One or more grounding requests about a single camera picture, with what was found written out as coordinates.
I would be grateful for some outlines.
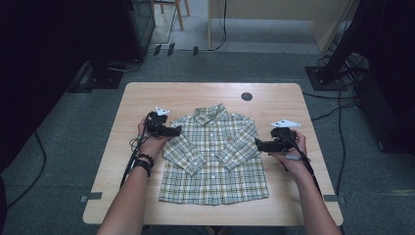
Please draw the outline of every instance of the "shirt sleeve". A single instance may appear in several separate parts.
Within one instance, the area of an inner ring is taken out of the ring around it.
[[[188,174],[193,175],[202,169],[207,162],[197,151],[196,147],[185,135],[180,134],[164,145],[164,157],[183,168]]]
[[[254,121],[248,118],[246,124],[236,132],[232,141],[217,154],[217,158],[228,170],[249,159],[256,158],[260,154],[254,141],[256,136]]]

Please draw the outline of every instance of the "wooden table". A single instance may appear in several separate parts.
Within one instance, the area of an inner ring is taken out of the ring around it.
[[[339,26],[351,20],[358,0],[208,0],[207,47],[211,49],[211,20],[226,19],[308,21],[321,52],[326,52]]]
[[[249,92],[250,101],[241,95]],[[169,121],[192,114],[198,107],[222,103],[229,113],[253,118],[258,137],[271,140],[271,122],[286,118],[301,123],[297,127],[307,137],[308,156],[323,195],[334,189],[321,154],[300,87],[293,83],[129,83],[122,97],[114,126],[92,188],[102,192],[100,200],[89,200],[83,215],[86,223],[99,224],[118,192],[125,166],[131,156],[129,141],[137,135],[137,124],[156,106],[170,110]],[[261,154],[269,198],[226,206],[176,205],[159,202],[165,159],[156,159],[147,195],[145,224],[188,225],[303,225],[297,187],[276,159]],[[337,202],[326,205],[338,225],[343,223]]]

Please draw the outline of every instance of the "black watch strap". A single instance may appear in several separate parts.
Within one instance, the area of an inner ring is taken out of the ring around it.
[[[141,167],[145,168],[147,170],[147,176],[148,177],[150,177],[152,175],[152,167],[146,161],[135,160],[132,168],[134,168],[135,166],[141,166]]]

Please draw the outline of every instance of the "person's left hand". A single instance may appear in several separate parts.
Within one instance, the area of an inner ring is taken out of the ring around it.
[[[138,136],[140,137],[144,131],[144,123],[146,121],[146,117],[143,117],[138,124]],[[171,137],[169,136],[161,136],[161,137],[153,137],[151,136],[147,139],[140,147],[139,153],[146,154],[153,158],[157,156],[159,150],[164,146],[165,142],[167,142]]]

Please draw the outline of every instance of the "hand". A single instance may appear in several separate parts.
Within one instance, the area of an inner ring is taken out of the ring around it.
[[[146,122],[146,117],[143,117],[138,124],[138,136],[144,131],[144,123]],[[161,136],[161,137],[153,137],[151,136],[147,139],[140,147],[139,153],[146,154],[155,158],[159,152],[159,150],[164,146],[165,142],[167,142],[171,137]]]
[[[293,130],[293,131],[295,131],[297,134],[296,141],[299,146],[299,149],[307,156],[307,150],[305,147],[305,139],[306,139],[305,136],[297,130]],[[274,152],[274,153],[269,153],[269,155],[278,159],[278,163],[280,164],[281,168],[284,168],[284,166],[287,168],[287,170],[290,172],[291,176],[293,177],[294,181],[297,182],[297,180],[303,175],[309,175],[309,172],[305,168],[305,165],[302,161],[287,160],[285,158],[286,155],[300,157],[300,153],[296,149],[293,149],[287,153]]]

